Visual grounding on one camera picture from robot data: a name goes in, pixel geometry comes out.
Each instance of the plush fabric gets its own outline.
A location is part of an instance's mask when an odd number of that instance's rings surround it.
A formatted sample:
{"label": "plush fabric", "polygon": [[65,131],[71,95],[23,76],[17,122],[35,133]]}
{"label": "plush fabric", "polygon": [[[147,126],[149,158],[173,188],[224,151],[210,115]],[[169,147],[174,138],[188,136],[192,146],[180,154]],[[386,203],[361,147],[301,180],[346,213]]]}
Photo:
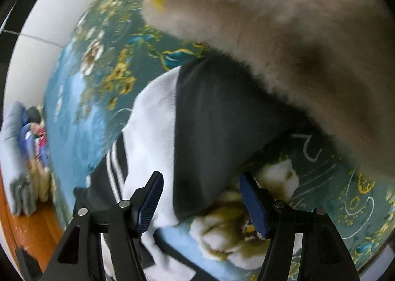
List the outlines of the plush fabric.
{"label": "plush fabric", "polygon": [[382,0],[145,0],[150,26],[250,66],[355,162],[395,171],[395,20]]}

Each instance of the white wall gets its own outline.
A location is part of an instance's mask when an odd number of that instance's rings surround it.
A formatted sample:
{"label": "white wall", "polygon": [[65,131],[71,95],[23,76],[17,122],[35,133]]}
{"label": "white wall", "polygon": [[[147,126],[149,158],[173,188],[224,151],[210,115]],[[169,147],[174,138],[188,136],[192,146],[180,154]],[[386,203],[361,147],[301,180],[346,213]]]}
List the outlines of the white wall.
{"label": "white wall", "polygon": [[19,100],[42,103],[62,47],[93,0],[37,0],[15,45],[4,93],[4,108]]}

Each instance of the folded clothes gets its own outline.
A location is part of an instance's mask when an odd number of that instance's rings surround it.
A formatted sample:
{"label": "folded clothes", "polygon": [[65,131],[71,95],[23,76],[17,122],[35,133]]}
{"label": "folded clothes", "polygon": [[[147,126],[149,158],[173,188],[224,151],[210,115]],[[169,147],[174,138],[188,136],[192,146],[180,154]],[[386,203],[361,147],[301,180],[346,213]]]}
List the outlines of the folded clothes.
{"label": "folded clothes", "polygon": [[21,103],[12,104],[0,132],[0,165],[5,196],[11,213],[17,216],[22,211],[30,215],[36,210],[32,182],[18,141],[24,112]]}
{"label": "folded clothes", "polygon": [[47,140],[40,112],[15,102],[0,133],[0,165],[5,194],[12,214],[31,215],[36,200],[49,198],[50,170]]}

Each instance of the gray towel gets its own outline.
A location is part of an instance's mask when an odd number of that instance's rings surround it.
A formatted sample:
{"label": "gray towel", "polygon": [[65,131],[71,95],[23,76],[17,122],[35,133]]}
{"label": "gray towel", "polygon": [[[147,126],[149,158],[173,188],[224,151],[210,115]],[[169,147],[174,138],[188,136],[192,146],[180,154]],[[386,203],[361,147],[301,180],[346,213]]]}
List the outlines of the gray towel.
{"label": "gray towel", "polygon": [[36,210],[33,186],[18,145],[24,107],[15,102],[4,117],[0,132],[0,165],[10,212],[19,216]]}

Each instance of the teal floral bedspread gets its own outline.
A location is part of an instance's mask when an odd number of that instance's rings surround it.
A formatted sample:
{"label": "teal floral bedspread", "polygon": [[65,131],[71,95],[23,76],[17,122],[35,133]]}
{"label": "teal floral bedspread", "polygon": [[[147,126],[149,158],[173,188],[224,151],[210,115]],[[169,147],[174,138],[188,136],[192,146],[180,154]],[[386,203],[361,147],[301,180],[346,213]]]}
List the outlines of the teal floral bedspread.
{"label": "teal floral bedspread", "polygon": [[[52,194],[64,228],[72,218],[73,188],[89,184],[90,173],[126,124],[137,94],[165,71],[208,51],[202,44],[146,26],[139,14],[141,4],[142,0],[95,0],[48,83],[44,107],[55,172]],[[395,227],[395,187],[349,164],[315,128],[275,140],[240,172],[248,170],[259,179],[268,167],[285,163],[299,176],[289,204],[305,211],[326,209],[356,267],[363,267]],[[287,189],[287,182],[278,188]],[[237,187],[224,193],[232,196],[229,202],[217,203],[159,234],[219,280],[254,281],[259,269],[249,268],[249,262],[264,255],[268,241],[256,237]],[[218,223],[192,236],[191,227],[208,217]],[[218,231],[226,246],[213,244],[210,231]],[[293,256],[289,280],[297,279],[299,262],[300,251]]]}

